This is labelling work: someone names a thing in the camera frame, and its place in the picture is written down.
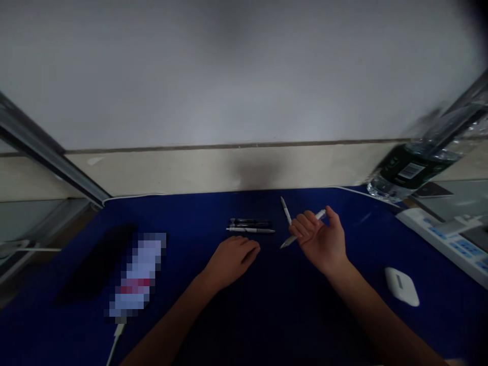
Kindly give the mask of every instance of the right hand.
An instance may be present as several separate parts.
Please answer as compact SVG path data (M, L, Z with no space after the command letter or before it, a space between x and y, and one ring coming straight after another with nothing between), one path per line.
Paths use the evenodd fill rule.
M219 244L199 276L211 291L217 293L241 277L260 250L257 241L231 236Z
M330 206L325 208L329 226L305 211L293 219L290 233L297 237L306 257L327 277L340 271L349 260L346 256L346 240L339 215Z

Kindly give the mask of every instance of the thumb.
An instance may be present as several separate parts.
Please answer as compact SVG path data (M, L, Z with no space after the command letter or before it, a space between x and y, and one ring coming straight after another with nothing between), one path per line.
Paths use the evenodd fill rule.
M253 264L254 260L256 259L260 251L261 251L261 247L255 247L249 253L247 253L246 257L242 261L242 265L245 267L245 269L248 269L251 266L251 264Z
M331 228L342 229L341 219L339 218L339 215L330 206L327 206L325 208L325 212L327 213L327 217L329 218L329 226Z

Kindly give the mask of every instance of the plastic bottle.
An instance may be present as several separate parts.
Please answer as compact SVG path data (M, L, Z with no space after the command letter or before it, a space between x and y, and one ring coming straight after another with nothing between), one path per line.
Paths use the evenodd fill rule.
M488 135L488 94L442 116L420 139L395 147L368 192L396 203L463 158Z

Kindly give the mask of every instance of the white pen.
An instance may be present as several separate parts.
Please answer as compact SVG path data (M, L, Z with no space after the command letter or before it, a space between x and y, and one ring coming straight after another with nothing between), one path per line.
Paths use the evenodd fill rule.
M286 203L283 197L280 198L281 198L281 205L283 206L283 210L285 211L286 219L288 220L288 225L291 225L290 212L288 212L288 208L286 207Z
M318 219L318 220L321 220L323 219L325 216L325 210L320 210L316 215L315 217ZM297 237L295 235L292 235L291 237L289 237L288 239L285 240L285 242L283 244L281 244L281 247L280 249L283 249L283 248L286 248L287 246L289 246L290 244L292 244L295 240L297 240Z
M239 231L239 232L255 232L258 234L273 234L274 230L270 229L256 229L256 228L227 228L229 231Z

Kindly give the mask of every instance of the blue table mat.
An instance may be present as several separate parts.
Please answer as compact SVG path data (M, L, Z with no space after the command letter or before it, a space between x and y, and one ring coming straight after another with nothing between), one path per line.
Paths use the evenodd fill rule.
M104 232L136 224L139 232L167 233L167 257L149 305L119 339L112 362L119 364L231 235L225 231L231 217L272 220L276 234L249 235L261 244L258 258L209 303L175 364L378 364L348 309L298 245L279 249L289 236L280 196L293 217L330 205L341 217L349 259L393 311L442 357L486 362L485 289L398 221L391 206L338 189L300 189L109 201L0 312L1 364L105 365L115 325L103 310L113 290L69 306L52 302ZM419 307L391 295L388 266L412 278Z

